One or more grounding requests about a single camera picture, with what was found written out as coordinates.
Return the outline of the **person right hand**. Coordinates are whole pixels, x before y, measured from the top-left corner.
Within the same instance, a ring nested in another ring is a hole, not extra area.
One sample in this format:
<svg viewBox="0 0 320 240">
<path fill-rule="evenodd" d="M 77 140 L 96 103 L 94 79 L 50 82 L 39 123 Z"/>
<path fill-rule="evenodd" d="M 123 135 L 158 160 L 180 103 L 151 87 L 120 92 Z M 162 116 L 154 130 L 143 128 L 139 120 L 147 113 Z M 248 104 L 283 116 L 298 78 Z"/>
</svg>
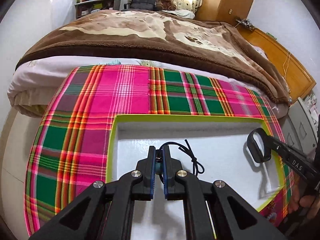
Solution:
<svg viewBox="0 0 320 240">
<path fill-rule="evenodd" d="M 300 196 L 299 187 L 295 185 L 293 187 L 292 196 L 288 204 L 288 213 L 293 213 L 298 210 L 299 207 L 308 208 L 308 219 L 316 217 L 319 211 L 319 197 L 315 196 Z"/>
</svg>

